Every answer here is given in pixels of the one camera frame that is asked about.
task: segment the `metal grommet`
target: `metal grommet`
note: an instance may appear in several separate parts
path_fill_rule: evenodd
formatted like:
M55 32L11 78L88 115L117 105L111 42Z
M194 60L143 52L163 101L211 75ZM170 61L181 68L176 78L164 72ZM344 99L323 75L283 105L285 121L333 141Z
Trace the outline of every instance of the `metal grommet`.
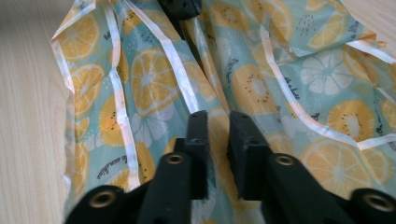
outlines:
M106 207L116 200L116 194L113 191L105 190L95 194L90 199L90 206L94 208Z
M363 195L363 200L368 203L373 208L383 211L383 212L392 212L395 210L395 205L388 201L386 198L383 198L379 195L375 194L365 194Z
M275 158L275 161L282 165L293 165L294 164L294 161L290 157L287 157L287 156L278 156Z
M172 155L166 158L166 161L170 164L179 164L184 161L184 158L180 155Z

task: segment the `hole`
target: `hole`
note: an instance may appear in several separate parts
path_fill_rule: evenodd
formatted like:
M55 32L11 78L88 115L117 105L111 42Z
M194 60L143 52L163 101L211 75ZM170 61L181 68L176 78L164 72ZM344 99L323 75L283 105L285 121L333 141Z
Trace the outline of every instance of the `hole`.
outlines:
M154 219L154 224L167 224L167 223L169 223L169 221L166 217L156 217Z
M179 164L183 162L183 157L179 155L172 155L167 158L168 163Z
M276 157L275 161L281 165L293 165L294 161L287 156L278 156Z
M192 142L192 143L200 143L201 140L199 140L198 138L192 138L192 139L190 140L190 142Z
M395 205L393 203L379 195L365 194L363 195L363 200L379 211L393 212L395 210Z
M323 218L322 223L323 224L338 224L338 222L336 220L329 218L329 217Z
M116 194L113 191L106 190L95 194L90 199L90 206L94 208L106 207L116 200Z

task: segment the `kiwi slice print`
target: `kiwi slice print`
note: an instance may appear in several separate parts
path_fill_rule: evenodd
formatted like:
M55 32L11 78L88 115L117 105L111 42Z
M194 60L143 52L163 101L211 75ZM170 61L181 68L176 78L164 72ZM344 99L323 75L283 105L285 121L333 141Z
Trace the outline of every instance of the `kiwi slice print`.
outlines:
M333 107L327 123L337 132L345 133L359 142L373 137L375 120L373 112L364 102L351 100Z
M121 49L120 52L120 62L119 65L117 66L117 72L119 73L121 82L125 84L125 82L128 81L129 72L128 72L128 62L126 60L123 49Z
M139 162L139 179L140 183L144 184L154 177L155 164L145 143L137 142L135 146Z
M233 28L242 32L248 30L248 19L238 7L216 3L210 8L210 14L217 26Z
M124 147L120 125L117 123L115 96L112 95L99 113L99 129L102 141L112 147Z
M248 114L276 113L268 86L255 65L245 64L236 70L233 75L233 97Z

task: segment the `black clamp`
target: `black clamp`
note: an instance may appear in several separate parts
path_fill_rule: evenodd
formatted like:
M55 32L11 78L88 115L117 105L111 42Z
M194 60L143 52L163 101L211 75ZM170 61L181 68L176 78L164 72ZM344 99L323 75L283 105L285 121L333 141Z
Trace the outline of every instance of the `black clamp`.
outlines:
M178 35L180 35L180 38L186 40L180 21L185 21L201 14L201 0L158 0L158 2L169 21L172 22Z
M228 156L238 193L262 201L268 224L396 223L396 201L356 189L349 201L326 191L294 157L273 153L253 120L231 112Z
M396 200L356 189L350 200L326 191L294 157L273 153L253 120L230 114L228 157L241 198L262 201L267 224L395 223ZM164 155L154 178L125 193L113 186L88 192L66 224L191 223L191 200L207 198L207 114L189 117L187 136Z
M114 186L88 192L66 224L185 224L191 200L207 198L209 143L207 114L189 117L187 137L177 139L175 152L161 157L154 178L129 193Z

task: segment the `wooden surface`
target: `wooden surface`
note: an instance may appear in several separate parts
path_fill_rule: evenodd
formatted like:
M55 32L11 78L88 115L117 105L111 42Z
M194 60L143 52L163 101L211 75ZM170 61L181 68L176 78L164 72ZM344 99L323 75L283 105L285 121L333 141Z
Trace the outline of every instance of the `wooden surface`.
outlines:
M344 0L396 54L396 1ZM67 97L50 39L73 0L0 0L0 223L62 223Z

